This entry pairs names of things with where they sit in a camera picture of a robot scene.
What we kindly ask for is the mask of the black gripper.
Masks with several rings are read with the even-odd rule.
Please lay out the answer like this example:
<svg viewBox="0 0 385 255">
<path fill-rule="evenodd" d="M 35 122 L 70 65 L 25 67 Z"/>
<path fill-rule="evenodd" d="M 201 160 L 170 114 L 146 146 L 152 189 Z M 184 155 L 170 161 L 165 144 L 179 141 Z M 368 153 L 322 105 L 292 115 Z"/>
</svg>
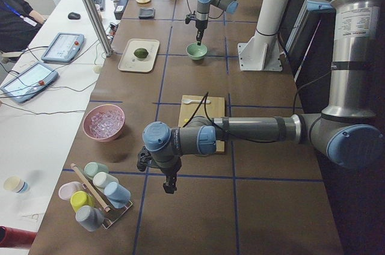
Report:
<svg viewBox="0 0 385 255">
<path fill-rule="evenodd" d="M 173 167 L 161 169 L 166 176 L 165 182 L 163 183 L 163 189 L 166 193 L 174 194 L 176 191 L 177 172 L 181 166 L 181 164 L 176 164 Z"/>
<path fill-rule="evenodd" d="M 208 26 L 208 20 L 196 20 L 196 28 L 197 28 L 197 35 L 196 35 L 196 42 L 197 45 L 202 44 L 202 39 L 204 36 L 204 31 Z"/>
</svg>

